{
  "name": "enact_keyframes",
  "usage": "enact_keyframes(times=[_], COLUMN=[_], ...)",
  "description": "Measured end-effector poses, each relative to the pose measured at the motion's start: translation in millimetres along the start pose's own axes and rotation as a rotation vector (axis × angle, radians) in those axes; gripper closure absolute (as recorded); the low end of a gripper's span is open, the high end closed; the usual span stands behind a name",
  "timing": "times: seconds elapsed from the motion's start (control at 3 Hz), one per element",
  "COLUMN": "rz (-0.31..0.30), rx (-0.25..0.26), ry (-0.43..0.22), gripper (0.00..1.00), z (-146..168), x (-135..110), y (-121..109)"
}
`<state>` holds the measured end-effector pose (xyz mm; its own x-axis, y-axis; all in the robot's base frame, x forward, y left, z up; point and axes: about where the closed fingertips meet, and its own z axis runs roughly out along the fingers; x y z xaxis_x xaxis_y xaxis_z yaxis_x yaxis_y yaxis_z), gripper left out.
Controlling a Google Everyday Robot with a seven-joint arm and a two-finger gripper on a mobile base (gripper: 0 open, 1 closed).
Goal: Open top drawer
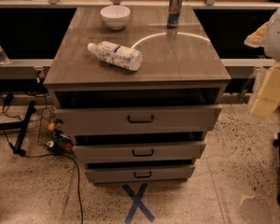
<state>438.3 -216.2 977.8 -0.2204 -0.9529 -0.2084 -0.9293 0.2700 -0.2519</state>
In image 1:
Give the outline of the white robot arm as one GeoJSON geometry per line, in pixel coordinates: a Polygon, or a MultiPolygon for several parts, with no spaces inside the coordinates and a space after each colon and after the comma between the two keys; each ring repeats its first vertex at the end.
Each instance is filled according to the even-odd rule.
{"type": "Polygon", "coordinates": [[[268,118],[280,105],[280,8],[249,35],[244,44],[252,48],[263,47],[265,55],[275,60],[274,65],[267,70],[251,108],[252,115],[268,118]]]}

